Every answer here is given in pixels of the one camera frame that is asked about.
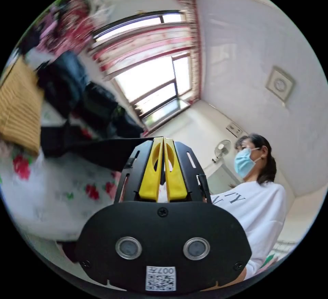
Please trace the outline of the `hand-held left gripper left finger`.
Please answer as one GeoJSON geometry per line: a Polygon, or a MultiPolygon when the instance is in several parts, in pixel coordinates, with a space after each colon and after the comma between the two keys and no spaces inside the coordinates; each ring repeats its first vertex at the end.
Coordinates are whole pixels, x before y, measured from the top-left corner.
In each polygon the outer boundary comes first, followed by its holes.
{"type": "Polygon", "coordinates": [[[144,176],[139,188],[141,200],[157,200],[162,173],[164,137],[156,137],[150,148],[144,176]]]}

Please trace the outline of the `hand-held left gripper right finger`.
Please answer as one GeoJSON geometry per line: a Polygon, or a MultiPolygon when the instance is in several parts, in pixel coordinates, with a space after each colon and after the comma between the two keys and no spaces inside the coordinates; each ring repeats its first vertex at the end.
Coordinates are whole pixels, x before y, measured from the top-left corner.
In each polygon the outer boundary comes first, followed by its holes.
{"type": "Polygon", "coordinates": [[[169,202],[185,200],[187,189],[181,172],[174,141],[164,137],[164,164],[167,199],[169,202]]]}

